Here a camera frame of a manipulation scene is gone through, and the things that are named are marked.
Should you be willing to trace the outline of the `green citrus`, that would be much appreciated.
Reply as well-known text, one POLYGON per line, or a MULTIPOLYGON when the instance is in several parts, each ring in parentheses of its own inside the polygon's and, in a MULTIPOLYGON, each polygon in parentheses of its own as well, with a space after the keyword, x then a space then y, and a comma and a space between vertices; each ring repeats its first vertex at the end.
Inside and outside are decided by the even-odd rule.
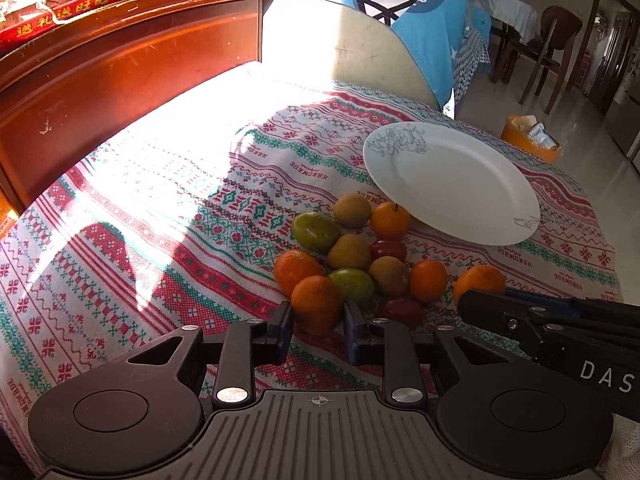
POLYGON ((367 272, 354 268, 334 270, 328 279, 338 288, 345 300, 368 304, 374 297, 375 284, 367 272))
POLYGON ((322 255, 342 236, 340 226, 320 212, 298 214, 292 222, 292 233, 300 246, 322 255))

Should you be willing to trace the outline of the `orange mandarin front left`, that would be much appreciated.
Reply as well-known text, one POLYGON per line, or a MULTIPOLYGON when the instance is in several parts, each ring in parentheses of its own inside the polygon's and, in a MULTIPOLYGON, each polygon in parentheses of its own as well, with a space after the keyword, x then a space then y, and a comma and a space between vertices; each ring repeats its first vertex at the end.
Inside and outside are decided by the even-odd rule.
POLYGON ((308 276, 293 289, 295 322, 314 336, 326 336, 341 321, 344 299, 338 287, 323 275, 308 276))

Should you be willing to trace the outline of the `brown kiwi centre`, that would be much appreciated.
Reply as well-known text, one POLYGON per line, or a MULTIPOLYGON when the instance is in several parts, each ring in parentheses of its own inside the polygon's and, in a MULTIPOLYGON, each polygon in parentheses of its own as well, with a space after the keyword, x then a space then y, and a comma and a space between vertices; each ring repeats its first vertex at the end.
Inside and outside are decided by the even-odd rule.
POLYGON ((333 270, 368 270, 371 263, 369 244, 359 235, 344 234, 326 255, 326 263, 333 270))

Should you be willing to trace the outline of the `red tomato lower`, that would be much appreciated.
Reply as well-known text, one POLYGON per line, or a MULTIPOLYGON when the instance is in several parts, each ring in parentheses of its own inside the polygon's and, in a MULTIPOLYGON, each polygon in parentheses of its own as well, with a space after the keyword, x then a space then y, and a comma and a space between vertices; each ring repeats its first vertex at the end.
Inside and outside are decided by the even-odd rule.
POLYGON ((410 330, 414 330, 423 323, 425 308, 414 299, 395 298, 382 305, 380 317, 405 324, 410 330))

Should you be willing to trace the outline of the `brown kiwi right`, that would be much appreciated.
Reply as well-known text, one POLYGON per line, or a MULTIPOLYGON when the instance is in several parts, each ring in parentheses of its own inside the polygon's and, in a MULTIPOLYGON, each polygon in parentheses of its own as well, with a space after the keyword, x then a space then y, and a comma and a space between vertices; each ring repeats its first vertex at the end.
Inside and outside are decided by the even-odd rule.
POLYGON ((408 266, 392 256, 375 259, 370 265, 369 274, 378 290, 386 296, 401 296, 409 284, 408 266))

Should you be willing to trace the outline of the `orange box at left edge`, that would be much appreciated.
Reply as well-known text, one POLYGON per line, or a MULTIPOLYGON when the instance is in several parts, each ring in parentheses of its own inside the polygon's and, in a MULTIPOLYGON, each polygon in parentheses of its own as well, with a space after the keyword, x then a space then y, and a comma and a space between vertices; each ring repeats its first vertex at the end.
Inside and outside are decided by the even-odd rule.
POLYGON ((13 228, 17 220, 17 212, 5 198, 2 198, 0 203, 0 238, 13 228))

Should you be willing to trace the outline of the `dining table white cloth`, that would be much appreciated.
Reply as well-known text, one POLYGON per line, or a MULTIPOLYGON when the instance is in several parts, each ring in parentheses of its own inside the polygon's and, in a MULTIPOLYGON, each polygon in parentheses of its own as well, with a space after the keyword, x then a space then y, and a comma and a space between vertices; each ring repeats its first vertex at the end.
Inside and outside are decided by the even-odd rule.
POLYGON ((523 44, 532 40, 537 31, 536 10, 522 0, 469 0, 475 10, 471 12, 472 23, 490 44, 490 35, 499 38, 494 65, 497 65, 510 39, 523 44))

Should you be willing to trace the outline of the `blue shirt on chair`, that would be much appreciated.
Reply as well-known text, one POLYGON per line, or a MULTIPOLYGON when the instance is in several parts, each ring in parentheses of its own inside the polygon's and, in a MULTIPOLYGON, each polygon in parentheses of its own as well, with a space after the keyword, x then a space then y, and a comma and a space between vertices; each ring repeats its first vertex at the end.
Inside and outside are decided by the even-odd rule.
POLYGON ((390 26, 430 86, 437 106, 460 102, 488 66, 490 16, 470 0, 331 0, 390 26))

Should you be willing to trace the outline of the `orange mandarin upper left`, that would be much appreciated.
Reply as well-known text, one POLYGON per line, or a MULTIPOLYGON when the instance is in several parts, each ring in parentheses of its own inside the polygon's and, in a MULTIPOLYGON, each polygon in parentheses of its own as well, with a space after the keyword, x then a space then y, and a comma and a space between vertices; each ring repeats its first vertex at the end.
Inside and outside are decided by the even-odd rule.
POLYGON ((297 284, 305 278, 322 275, 320 263, 311 255, 299 249, 291 249, 278 255, 274 260, 273 277, 285 296, 292 295, 297 284))

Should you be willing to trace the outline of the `orange waste bin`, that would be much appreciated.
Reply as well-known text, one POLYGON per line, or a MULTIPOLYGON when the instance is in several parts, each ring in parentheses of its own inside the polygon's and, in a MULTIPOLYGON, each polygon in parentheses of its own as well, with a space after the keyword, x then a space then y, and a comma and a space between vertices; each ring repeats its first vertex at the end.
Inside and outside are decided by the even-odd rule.
POLYGON ((500 139, 549 164, 561 153, 559 143, 535 115, 509 115, 500 139))

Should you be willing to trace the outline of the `dark wooden dining chair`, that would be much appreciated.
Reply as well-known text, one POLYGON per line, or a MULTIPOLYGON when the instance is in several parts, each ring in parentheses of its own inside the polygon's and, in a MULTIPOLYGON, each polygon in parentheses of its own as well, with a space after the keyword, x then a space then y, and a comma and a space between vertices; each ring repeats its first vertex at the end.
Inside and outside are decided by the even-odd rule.
POLYGON ((535 65, 518 102, 523 104, 526 101, 534 84, 536 84, 534 95, 540 96, 548 75, 554 73, 555 84, 544 108, 544 112, 549 114, 560 95, 570 65, 575 39, 581 29, 582 20, 573 12, 562 6, 548 6, 541 14, 540 31, 536 37, 526 44, 513 39, 506 43, 497 67, 491 73, 491 81, 510 78, 508 66, 513 55, 529 58, 535 62, 535 65))

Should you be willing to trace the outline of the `red tomato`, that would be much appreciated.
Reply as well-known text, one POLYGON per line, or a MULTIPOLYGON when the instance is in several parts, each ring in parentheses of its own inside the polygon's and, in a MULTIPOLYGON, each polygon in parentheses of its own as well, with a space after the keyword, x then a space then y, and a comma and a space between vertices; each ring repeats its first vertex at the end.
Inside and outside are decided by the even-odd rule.
POLYGON ((371 260, 393 257, 402 262, 407 258, 407 247, 399 240, 376 240, 370 245, 371 260))
POLYGON ((423 323, 425 308, 414 299, 395 298, 382 305, 380 317, 405 324, 410 330, 414 330, 423 323))

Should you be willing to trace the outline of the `beige chair back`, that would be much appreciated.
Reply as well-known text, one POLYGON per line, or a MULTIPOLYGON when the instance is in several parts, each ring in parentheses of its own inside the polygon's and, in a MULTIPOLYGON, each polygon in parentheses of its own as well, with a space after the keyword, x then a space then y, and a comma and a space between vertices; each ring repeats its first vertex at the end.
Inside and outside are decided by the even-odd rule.
POLYGON ((380 90, 440 110, 434 91, 390 26, 344 4, 338 11, 331 75, 334 80, 380 90))

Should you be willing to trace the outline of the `orange mandarin far right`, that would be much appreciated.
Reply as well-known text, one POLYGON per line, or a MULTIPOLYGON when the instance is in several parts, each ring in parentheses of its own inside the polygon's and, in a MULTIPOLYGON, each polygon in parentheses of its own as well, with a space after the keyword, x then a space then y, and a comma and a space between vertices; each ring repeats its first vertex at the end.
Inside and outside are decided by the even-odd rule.
POLYGON ((457 306, 462 295, 469 290, 480 290, 488 294, 503 295, 506 292, 506 278, 494 266, 481 264, 473 266, 458 277, 452 289, 452 301, 457 306))

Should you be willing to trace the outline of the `red tomato upper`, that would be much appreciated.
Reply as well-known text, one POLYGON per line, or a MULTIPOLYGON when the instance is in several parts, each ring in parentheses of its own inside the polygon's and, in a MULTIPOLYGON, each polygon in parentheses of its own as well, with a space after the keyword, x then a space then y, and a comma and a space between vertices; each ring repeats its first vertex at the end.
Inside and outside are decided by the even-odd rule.
POLYGON ((399 240, 376 240, 370 245, 371 260, 393 257, 402 262, 407 258, 407 247, 399 240))

